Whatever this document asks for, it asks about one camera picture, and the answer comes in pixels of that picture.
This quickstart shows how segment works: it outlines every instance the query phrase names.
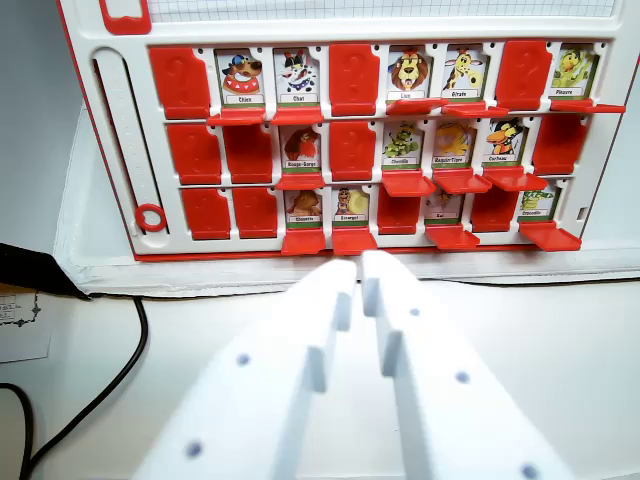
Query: black cable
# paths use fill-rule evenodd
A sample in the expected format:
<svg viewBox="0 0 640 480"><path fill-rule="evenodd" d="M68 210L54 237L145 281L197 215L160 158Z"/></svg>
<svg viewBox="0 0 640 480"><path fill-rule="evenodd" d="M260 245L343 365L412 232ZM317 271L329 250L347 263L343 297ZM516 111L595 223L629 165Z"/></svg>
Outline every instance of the black cable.
<svg viewBox="0 0 640 480"><path fill-rule="evenodd" d="M67 435L69 435L73 431L73 429L80 424L80 422L82 422L87 416L89 416L89 414L93 412L118 387L118 385L120 385L122 380L125 379L127 374L135 366L138 360L140 360L142 352L144 352L144 348L147 345L147 340L149 339L149 322L147 320L147 314L144 311L144 306L142 305L142 298L134 297L133 302L138 312L138 318L140 319L140 341L138 342L138 346L133 352L133 355L131 355L129 361L124 367L122 367L122 370L120 370L118 375L114 377L109 385L107 385L91 402L89 402L89 404L84 407L80 411L80 413L78 413L62 430L60 430L58 434L56 434L51 440L45 443L33 457L31 457L31 449L33 445L34 423L33 408L31 406L31 402L29 401L29 397L21 388L13 384L0 384L0 387L8 388L18 396L24 410L26 430L25 450L24 457L22 458L20 480L28 480L35 468L45 457L45 455L47 455L47 453L49 453L51 449L53 449L65 437L67 437Z"/></svg>

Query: cartoon dog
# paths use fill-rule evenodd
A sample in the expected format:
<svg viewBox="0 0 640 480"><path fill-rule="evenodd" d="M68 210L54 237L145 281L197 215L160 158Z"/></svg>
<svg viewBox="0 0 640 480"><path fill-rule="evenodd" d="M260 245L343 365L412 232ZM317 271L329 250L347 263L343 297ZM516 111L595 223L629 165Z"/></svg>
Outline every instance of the cartoon dog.
<svg viewBox="0 0 640 480"><path fill-rule="evenodd" d="M514 120L504 120L496 123L494 133L487 137L487 142L495 145L494 155L513 155L514 139L524 131L522 125L518 125Z"/></svg>
<svg viewBox="0 0 640 480"><path fill-rule="evenodd" d="M242 55L236 55L231 59L229 68L223 68L225 75L222 88L227 92L236 94L260 93L258 76L262 73L262 62L251 61Z"/></svg>
<svg viewBox="0 0 640 480"><path fill-rule="evenodd" d="M295 90L299 92L304 89L305 92L313 90L316 78L313 66L307 65L304 57L304 50L298 50L298 53L291 55L289 52L285 52L284 56L284 71L282 72L282 78L285 79L287 84L287 92Z"/></svg>
<svg viewBox="0 0 640 480"><path fill-rule="evenodd" d="M284 145L284 153L287 158L295 162L300 155L303 157L314 158L318 154L315 141L319 135L313 131L311 127L303 130L296 130Z"/></svg>
<svg viewBox="0 0 640 480"><path fill-rule="evenodd" d="M287 213L296 217L311 217L320 215L320 209L317 207L320 199L313 190L301 190L293 199L293 205Z"/></svg>
<svg viewBox="0 0 640 480"><path fill-rule="evenodd" d="M451 74L447 80L443 90L455 88L458 80L462 79L465 75L469 79L471 87L479 87L482 85L482 74L471 68L471 65L482 65L480 60L473 60L467 49L459 48L458 57L455 60L447 60L445 66L451 66Z"/></svg>
<svg viewBox="0 0 640 480"><path fill-rule="evenodd" d="M392 65L389 65L391 83L399 90L409 91L420 86L429 75L429 65L415 50L405 51Z"/></svg>

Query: dog card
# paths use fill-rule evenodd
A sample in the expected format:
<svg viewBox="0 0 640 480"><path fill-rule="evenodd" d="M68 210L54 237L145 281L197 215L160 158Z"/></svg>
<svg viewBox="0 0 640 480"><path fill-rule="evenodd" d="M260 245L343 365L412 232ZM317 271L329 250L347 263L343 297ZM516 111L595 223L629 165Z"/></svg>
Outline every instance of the dog card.
<svg viewBox="0 0 640 480"><path fill-rule="evenodd" d="M414 122L385 123L382 170L418 170L422 137L422 130Z"/></svg>
<svg viewBox="0 0 640 480"><path fill-rule="evenodd" d="M464 195L454 195L438 187L426 199L425 225L444 225L460 223Z"/></svg>
<svg viewBox="0 0 640 480"><path fill-rule="evenodd" d="M589 97L598 66L593 45L564 43L556 59L549 97L582 100Z"/></svg>
<svg viewBox="0 0 640 480"><path fill-rule="evenodd" d="M489 57L482 45L449 45L444 62L442 98L454 102L482 100Z"/></svg>
<svg viewBox="0 0 640 480"><path fill-rule="evenodd" d="M483 167L520 165L529 129L519 118L491 120L490 132L482 155Z"/></svg>
<svg viewBox="0 0 640 480"><path fill-rule="evenodd" d="M553 220L560 191L557 186L549 184L544 190L522 192L516 213L518 222Z"/></svg>
<svg viewBox="0 0 640 480"><path fill-rule="evenodd" d="M309 126L279 127L284 173L320 171L320 135Z"/></svg>
<svg viewBox="0 0 640 480"><path fill-rule="evenodd" d="M424 46L392 46L387 72L387 103L429 96L431 58Z"/></svg>
<svg viewBox="0 0 640 480"><path fill-rule="evenodd" d="M308 48L280 48L273 51L276 94L280 107L320 105L319 63Z"/></svg>
<svg viewBox="0 0 640 480"><path fill-rule="evenodd" d="M220 95L225 107L263 107L262 62L249 49L216 50Z"/></svg>
<svg viewBox="0 0 640 480"><path fill-rule="evenodd" d="M322 197L313 190L285 190L287 228L322 227Z"/></svg>
<svg viewBox="0 0 640 480"><path fill-rule="evenodd" d="M465 122L444 122L436 128L433 142L432 168L466 168L471 155L476 130Z"/></svg>
<svg viewBox="0 0 640 480"><path fill-rule="evenodd" d="M369 194L360 186L344 186L331 191L334 227L369 225Z"/></svg>

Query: lion card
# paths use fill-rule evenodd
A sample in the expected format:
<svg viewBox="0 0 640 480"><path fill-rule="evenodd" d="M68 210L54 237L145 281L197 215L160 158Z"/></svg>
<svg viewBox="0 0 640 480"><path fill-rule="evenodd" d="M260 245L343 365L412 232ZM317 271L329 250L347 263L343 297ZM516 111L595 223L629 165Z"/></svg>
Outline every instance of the lion card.
<svg viewBox="0 0 640 480"><path fill-rule="evenodd" d="M249 49L216 50L220 95L225 107L263 107L262 62Z"/></svg>
<svg viewBox="0 0 640 480"><path fill-rule="evenodd" d="M422 158L422 130L415 122L384 125L382 170L417 170Z"/></svg>
<svg viewBox="0 0 640 480"><path fill-rule="evenodd" d="M429 96L431 58L424 46L392 46L387 72L387 103Z"/></svg>
<svg viewBox="0 0 640 480"><path fill-rule="evenodd" d="M320 134L310 126L286 125L280 130L280 155L284 173L319 172Z"/></svg>
<svg viewBox="0 0 640 480"><path fill-rule="evenodd" d="M322 195L314 190L285 190L287 228L322 227Z"/></svg>
<svg viewBox="0 0 640 480"><path fill-rule="evenodd" d="M477 102L484 94L489 57L482 45L449 45L444 62L442 98L454 102Z"/></svg>
<svg viewBox="0 0 640 480"><path fill-rule="evenodd" d="M278 48L273 51L276 71L276 101L280 107L320 105L319 62L308 48Z"/></svg>

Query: red flip-down tile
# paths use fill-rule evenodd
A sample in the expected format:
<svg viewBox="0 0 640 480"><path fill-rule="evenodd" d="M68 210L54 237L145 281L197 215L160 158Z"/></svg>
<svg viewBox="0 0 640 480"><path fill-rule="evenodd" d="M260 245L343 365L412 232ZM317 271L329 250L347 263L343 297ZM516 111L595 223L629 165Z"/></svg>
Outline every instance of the red flip-down tile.
<svg viewBox="0 0 640 480"><path fill-rule="evenodd" d="M574 113L624 113L627 107L624 105L606 105L604 103L594 105L593 100L551 100L551 111Z"/></svg>
<svg viewBox="0 0 640 480"><path fill-rule="evenodd" d="M149 57L165 116L170 120L207 118L207 67L191 47L151 47Z"/></svg>
<svg viewBox="0 0 640 480"><path fill-rule="evenodd" d="M371 180L376 132L369 122L331 122L329 165L334 182Z"/></svg>
<svg viewBox="0 0 640 480"><path fill-rule="evenodd" d="M552 57L546 40L508 40L496 85L498 106L509 110L538 110Z"/></svg>
<svg viewBox="0 0 640 480"><path fill-rule="evenodd" d="M378 231L382 235L416 233L420 197L391 197L384 188L378 195Z"/></svg>
<svg viewBox="0 0 640 480"><path fill-rule="evenodd" d="M276 185L278 190L313 190L326 184L322 174L318 173L283 173Z"/></svg>
<svg viewBox="0 0 640 480"><path fill-rule="evenodd" d="M329 47L329 98L333 115L376 113L380 58L371 44L333 44Z"/></svg>
<svg viewBox="0 0 640 480"><path fill-rule="evenodd" d="M495 118L509 114L508 108L489 107L486 102L455 103L451 102L442 107L442 113L460 118Z"/></svg>
<svg viewBox="0 0 640 480"><path fill-rule="evenodd" d="M324 117L320 107L281 107L274 115L274 125L312 125L322 123Z"/></svg>
<svg viewBox="0 0 640 480"><path fill-rule="evenodd" d="M580 115L545 115L533 151L535 173L573 173L586 138L587 127L580 121Z"/></svg>
<svg viewBox="0 0 640 480"><path fill-rule="evenodd" d="M460 224L427 225L426 235L441 250L472 250L480 239Z"/></svg>
<svg viewBox="0 0 640 480"><path fill-rule="evenodd" d="M472 168L435 170L433 179L445 192L453 194L484 193L491 188L491 182L474 174Z"/></svg>
<svg viewBox="0 0 640 480"><path fill-rule="evenodd" d="M546 252L580 250L582 240L562 228L553 220L520 224L520 233Z"/></svg>
<svg viewBox="0 0 640 480"><path fill-rule="evenodd" d="M336 255L360 255L365 250L378 248L369 227L334 228L331 238Z"/></svg>
<svg viewBox="0 0 640 480"><path fill-rule="evenodd" d="M282 244L283 255L315 255L327 247L321 228L287 230Z"/></svg>
<svg viewBox="0 0 640 480"><path fill-rule="evenodd" d="M240 238L273 238L278 233L278 203L265 187L233 189Z"/></svg>
<svg viewBox="0 0 640 480"><path fill-rule="evenodd" d="M426 197L436 191L422 170L384 171L382 184L392 197Z"/></svg>
<svg viewBox="0 0 640 480"><path fill-rule="evenodd" d="M207 124L212 127L234 125L259 125L264 122L265 109L258 107L249 108L223 108L221 113L209 117Z"/></svg>
<svg viewBox="0 0 640 480"><path fill-rule="evenodd" d="M260 125L224 127L227 164L233 183L269 183L273 170L271 135Z"/></svg>
<svg viewBox="0 0 640 480"><path fill-rule="evenodd" d="M408 98L387 105L387 115L428 115L447 104L444 98Z"/></svg>
<svg viewBox="0 0 640 480"><path fill-rule="evenodd" d="M218 137L205 125L172 123L167 126L169 145L182 185L220 183Z"/></svg>
<svg viewBox="0 0 640 480"><path fill-rule="evenodd" d="M524 167L485 167L484 178L507 192L544 190L547 181L531 173L524 173Z"/></svg>
<svg viewBox="0 0 640 480"><path fill-rule="evenodd" d="M219 240L231 236L229 201L215 188L181 191L187 224L194 240Z"/></svg>

